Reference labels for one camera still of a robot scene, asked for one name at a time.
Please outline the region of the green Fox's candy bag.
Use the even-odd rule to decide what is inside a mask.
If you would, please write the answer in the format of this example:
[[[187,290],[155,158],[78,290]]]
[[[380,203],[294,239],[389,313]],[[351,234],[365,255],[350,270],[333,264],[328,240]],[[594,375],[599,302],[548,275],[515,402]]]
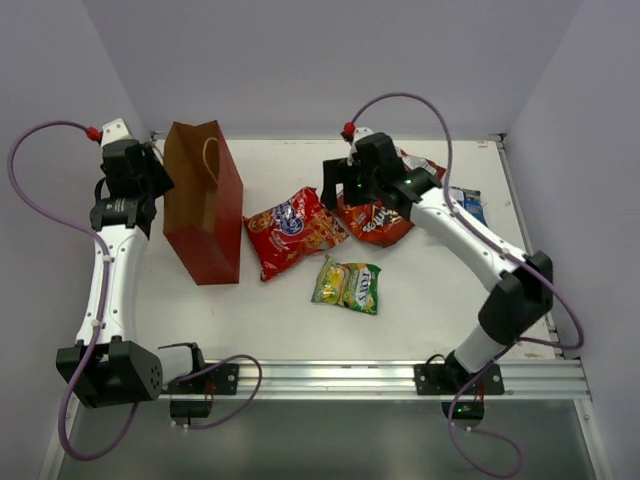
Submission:
[[[326,255],[316,278],[311,302],[377,315],[380,273],[381,269],[374,264],[341,263]]]

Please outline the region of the red patterned cookie bag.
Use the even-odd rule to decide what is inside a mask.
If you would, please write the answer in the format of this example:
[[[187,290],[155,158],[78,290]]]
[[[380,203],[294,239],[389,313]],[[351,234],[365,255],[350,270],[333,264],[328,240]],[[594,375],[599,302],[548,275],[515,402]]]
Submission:
[[[347,231],[320,202],[312,187],[301,188],[286,201],[244,217],[243,222],[258,256],[262,282],[348,238]]]

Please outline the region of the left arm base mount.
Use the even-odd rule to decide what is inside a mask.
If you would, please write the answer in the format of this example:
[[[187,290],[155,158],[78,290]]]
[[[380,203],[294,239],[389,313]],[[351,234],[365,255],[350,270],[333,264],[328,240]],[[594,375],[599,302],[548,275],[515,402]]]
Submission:
[[[216,396],[237,393],[238,375],[239,365],[228,363],[186,382],[170,382],[164,390],[170,397],[170,418],[178,424],[188,425],[194,420],[207,419]]]

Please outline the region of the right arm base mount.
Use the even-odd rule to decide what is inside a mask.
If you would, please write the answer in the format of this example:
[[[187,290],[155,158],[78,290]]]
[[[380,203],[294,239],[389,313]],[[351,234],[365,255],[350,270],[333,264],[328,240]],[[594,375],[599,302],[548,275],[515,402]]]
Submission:
[[[413,366],[413,380],[419,396],[450,395],[453,397],[472,380],[472,377],[473,374],[469,374],[464,368],[454,363],[453,354],[447,357],[434,354],[424,362]],[[456,404],[443,401],[442,411],[445,416],[448,416],[449,410],[452,410],[455,423],[464,427],[476,427],[484,419],[485,399],[488,396],[503,395],[505,392],[500,367],[492,365],[461,394],[462,397],[470,396],[470,400],[460,399]]]

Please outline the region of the red brown paper bag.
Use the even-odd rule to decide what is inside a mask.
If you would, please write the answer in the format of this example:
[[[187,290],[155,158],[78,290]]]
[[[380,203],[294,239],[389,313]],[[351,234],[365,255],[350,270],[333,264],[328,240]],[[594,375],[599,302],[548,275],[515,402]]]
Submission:
[[[237,284],[244,185],[219,123],[173,123],[163,156],[174,183],[164,195],[166,239],[197,285]]]

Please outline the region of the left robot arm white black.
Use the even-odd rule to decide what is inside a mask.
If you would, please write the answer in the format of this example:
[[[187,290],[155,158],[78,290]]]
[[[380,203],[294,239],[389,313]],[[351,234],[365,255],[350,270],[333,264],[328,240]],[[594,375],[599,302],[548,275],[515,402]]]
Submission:
[[[86,316],[73,346],[56,354],[56,368],[88,408],[158,398],[172,380],[185,392],[208,379],[194,342],[148,350],[137,341],[135,301],[141,260],[148,246],[155,201],[174,186],[152,147],[134,139],[102,147],[99,187],[90,211],[97,238]]]

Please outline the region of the red Doritos chip bag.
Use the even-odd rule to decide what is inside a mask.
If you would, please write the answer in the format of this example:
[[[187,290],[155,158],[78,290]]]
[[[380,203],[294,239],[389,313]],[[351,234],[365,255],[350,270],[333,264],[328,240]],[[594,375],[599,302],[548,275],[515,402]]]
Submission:
[[[379,201],[349,206],[345,203],[342,192],[337,196],[336,214],[357,240],[381,248],[395,245],[414,227],[411,222],[385,208]]]

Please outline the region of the blue salt vinegar chip bag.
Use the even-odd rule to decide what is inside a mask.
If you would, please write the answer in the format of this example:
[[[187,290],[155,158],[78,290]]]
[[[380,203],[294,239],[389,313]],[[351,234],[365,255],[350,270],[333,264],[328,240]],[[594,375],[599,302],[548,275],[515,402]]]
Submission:
[[[453,203],[452,208],[445,204],[448,216],[454,222],[472,232],[476,237],[486,237],[487,222],[484,216],[481,192],[449,186],[447,195]]]

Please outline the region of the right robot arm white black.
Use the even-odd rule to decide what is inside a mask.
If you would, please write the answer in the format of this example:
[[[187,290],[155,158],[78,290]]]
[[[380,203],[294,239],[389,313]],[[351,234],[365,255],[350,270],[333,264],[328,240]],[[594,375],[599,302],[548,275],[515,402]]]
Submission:
[[[322,169],[328,209],[381,203],[433,235],[487,290],[477,326],[444,361],[440,377],[454,391],[470,391],[485,365],[550,311],[551,259],[528,255],[492,232],[445,191],[442,178],[421,165],[410,168],[388,135],[357,130],[349,155],[324,161]]]

